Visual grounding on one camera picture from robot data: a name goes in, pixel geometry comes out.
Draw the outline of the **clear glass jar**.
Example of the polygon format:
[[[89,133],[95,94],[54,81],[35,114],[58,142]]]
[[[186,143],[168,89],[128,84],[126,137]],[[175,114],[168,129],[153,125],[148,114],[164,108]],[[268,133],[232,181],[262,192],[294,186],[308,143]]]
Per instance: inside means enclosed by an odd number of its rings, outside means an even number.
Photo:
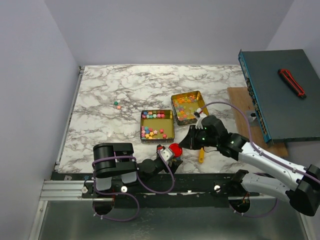
[[[182,156],[182,155],[180,155],[180,156],[175,156],[175,157],[173,158],[173,161],[174,161],[175,163],[182,163],[182,162],[183,162],[183,156]]]

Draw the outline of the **red jar lid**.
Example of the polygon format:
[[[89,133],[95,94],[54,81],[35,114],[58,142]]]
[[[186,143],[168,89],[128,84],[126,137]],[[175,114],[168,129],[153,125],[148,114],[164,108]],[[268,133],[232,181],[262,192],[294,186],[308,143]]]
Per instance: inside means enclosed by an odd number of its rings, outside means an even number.
[[[183,155],[183,149],[179,146],[178,143],[172,143],[168,148],[172,151],[175,158],[180,158]]]

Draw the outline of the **yellow plastic scoop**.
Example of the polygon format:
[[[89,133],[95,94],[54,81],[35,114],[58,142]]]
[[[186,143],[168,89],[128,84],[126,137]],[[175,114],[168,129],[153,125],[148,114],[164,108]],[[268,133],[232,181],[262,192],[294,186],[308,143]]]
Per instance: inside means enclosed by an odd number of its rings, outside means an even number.
[[[204,159],[205,159],[205,150],[204,150],[204,148],[201,148],[199,150],[199,154],[198,154],[198,163],[199,164],[203,164],[204,163]]]

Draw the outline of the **tin of gummy candies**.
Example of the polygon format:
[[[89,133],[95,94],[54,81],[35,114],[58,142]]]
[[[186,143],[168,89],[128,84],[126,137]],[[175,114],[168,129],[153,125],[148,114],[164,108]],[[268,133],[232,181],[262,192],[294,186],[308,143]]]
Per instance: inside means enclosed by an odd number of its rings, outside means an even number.
[[[205,106],[203,96],[198,90],[174,94],[170,102],[178,126],[195,124],[197,119],[194,112]]]

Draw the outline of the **tin of paper stars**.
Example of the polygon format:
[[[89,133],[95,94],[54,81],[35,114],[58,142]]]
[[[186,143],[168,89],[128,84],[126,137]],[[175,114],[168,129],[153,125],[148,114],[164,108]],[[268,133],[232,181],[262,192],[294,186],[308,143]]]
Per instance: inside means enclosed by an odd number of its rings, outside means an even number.
[[[140,141],[143,144],[173,143],[174,114],[171,109],[151,109],[140,112]]]

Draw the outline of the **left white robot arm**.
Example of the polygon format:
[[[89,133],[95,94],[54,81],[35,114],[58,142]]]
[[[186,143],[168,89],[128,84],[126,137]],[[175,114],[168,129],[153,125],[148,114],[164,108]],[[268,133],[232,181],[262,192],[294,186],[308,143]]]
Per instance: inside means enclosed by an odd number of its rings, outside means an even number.
[[[183,162],[183,149],[177,143],[172,143],[169,147],[157,145],[154,160],[147,158],[138,163],[133,153],[131,143],[100,143],[93,147],[93,191],[99,197],[104,198],[110,194],[112,179],[117,176],[125,185],[139,181],[151,193],[167,194],[173,190],[174,173]],[[171,177],[171,187],[168,190],[156,191],[144,184],[144,181],[161,171]]]

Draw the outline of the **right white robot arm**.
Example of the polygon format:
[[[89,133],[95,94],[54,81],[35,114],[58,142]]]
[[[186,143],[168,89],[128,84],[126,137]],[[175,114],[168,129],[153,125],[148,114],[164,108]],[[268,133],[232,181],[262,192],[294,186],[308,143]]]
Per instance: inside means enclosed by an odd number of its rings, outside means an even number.
[[[230,191],[236,196],[245,192],[262,193],[289,202],[296,211],[310,217],[320,206],[319,167],[298,165],[265,151],[246,137],[228,132],[214,115],[201,117],[196,125],[191,125],[179,146],[188,150],[214,147],[223,156],[270,175],[244,173],[230,183]]]

